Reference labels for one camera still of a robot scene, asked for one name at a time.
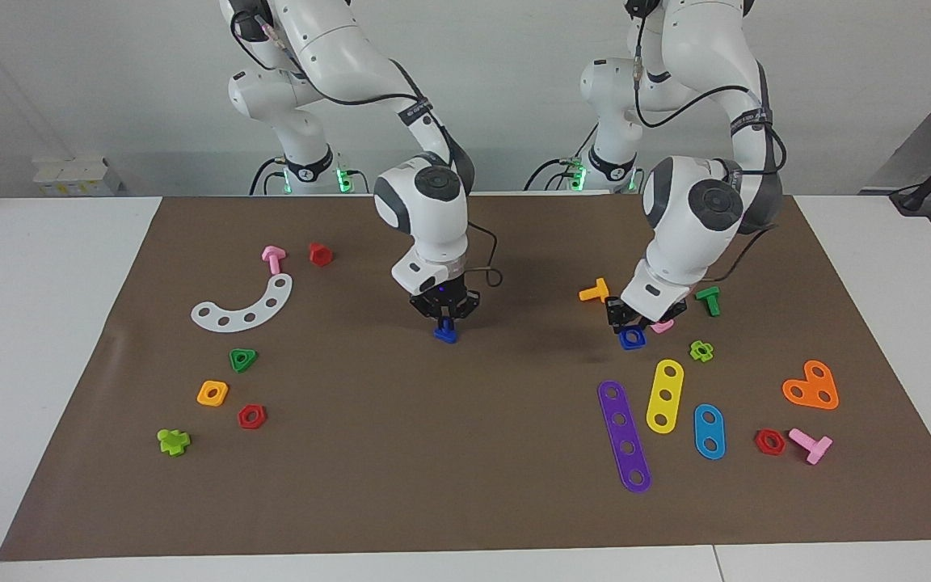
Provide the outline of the yellow three-hole plastic plate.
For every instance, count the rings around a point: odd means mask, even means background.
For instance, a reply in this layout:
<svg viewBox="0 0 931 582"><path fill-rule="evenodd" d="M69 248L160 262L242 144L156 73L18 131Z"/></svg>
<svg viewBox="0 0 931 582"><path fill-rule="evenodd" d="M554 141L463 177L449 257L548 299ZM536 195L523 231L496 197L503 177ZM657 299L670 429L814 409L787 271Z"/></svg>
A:
<svg viewBox="0 0 931 582"><path fill-rule="evenodd" d="M675 431L684 379L685 372L679 361L658 362L651 379L646 412L647 427L654 433L666 435Z"/></svg>

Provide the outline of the purple four-hole plastic plate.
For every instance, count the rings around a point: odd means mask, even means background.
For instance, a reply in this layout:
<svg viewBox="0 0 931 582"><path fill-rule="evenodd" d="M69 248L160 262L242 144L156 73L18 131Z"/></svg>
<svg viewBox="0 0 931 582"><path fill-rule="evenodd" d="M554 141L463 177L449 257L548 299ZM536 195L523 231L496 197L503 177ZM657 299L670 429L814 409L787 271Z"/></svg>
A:
<svg viewBox="0 0 931 582"><path fill-rule="evenodd" d="M597 394L621 485L634 494L647 492L651 471L624 386L602 381Z"/></svg>

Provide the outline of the brown table mat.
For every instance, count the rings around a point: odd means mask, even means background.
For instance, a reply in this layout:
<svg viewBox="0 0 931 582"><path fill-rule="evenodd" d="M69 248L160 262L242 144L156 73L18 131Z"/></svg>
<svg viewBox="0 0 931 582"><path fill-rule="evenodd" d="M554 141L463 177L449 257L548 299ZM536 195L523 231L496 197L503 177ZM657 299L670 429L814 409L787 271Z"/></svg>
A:
<svg viewBox="0 0 931 582"><path fill-rule="evenodd" d="M931 539L931 435L794 201L722 285L721 316L691 302L632 352L577 294L630 276L651 236L639 200L480 196L470 216L498 233L506 279L447 345L391 280L407 241L369 198L160 203L0 560ZM311 264L312 242L334 261ZM284 309L198 327L197 303L258 301L266 246L287 251ZM235 348L259 351L245 373ZM661 360L685 372L666 435L646 422ZM783 397L809 360L837 409ZM228 383L220 407L196 401L208 380ZM606 380L637 424L642 494L618 479ZM261 428L239 427L249 403ZM701 403L727 423L721 460L695 450ZM160 452L162 428L191 435L185 454ZM761 453L761 428L786 452ZM816 466L791 428L832 438Z"/></svg>

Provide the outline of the blue two-hole plastic plate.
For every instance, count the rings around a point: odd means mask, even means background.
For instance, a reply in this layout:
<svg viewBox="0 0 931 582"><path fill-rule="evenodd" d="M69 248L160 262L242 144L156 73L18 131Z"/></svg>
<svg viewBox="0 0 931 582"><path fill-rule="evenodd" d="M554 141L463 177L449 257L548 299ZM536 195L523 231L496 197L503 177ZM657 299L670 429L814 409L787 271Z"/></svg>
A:
<svg viewBox="0 0 931 582"><path fill-rule="evenodd" d="M721 460L727 454L727 423L716 406L710 403L695 406L693 442L696 452L706 460Z"/></svg>

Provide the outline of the orange heart-shaped plastic plate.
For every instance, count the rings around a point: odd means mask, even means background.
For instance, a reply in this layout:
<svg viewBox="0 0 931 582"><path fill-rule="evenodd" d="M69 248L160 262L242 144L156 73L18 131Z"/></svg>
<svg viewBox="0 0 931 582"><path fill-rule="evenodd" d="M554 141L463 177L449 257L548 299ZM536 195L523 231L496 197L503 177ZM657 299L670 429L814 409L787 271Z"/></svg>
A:
<svg viewBox="0 0 931 582"><path fill-rule="evenodd" d="M832 371L818 360L806 361L804 377L785 380L781 393L788 402L801 407L832 411L840 404Z"/></svg>

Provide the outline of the white curved plastic plate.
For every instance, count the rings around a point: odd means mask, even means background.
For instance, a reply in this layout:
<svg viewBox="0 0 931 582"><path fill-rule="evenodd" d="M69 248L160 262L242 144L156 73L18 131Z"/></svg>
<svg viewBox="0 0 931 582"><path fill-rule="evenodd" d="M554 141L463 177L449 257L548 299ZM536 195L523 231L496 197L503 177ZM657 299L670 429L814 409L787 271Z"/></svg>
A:
<svg viewBox="0 0 931 582"><path fill-rule="evenodd" d="M191 320L214 334L240 334L261 327L273 319L292 295L294 279L288 273L271 276L258 301L236 310L221 308L214 302L193 306Z"/></svg>

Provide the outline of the white box by wall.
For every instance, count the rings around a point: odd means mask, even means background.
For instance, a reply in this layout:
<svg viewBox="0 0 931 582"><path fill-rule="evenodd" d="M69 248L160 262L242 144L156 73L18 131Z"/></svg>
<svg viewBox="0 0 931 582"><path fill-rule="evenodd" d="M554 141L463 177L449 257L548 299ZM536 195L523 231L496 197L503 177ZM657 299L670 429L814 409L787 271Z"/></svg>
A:
<svg viewBox="0 0 931 582"><path fill-rule="evenodd" d="M33 183L42 196L119 196L125 185L103 156L32 159Z"/></svg>

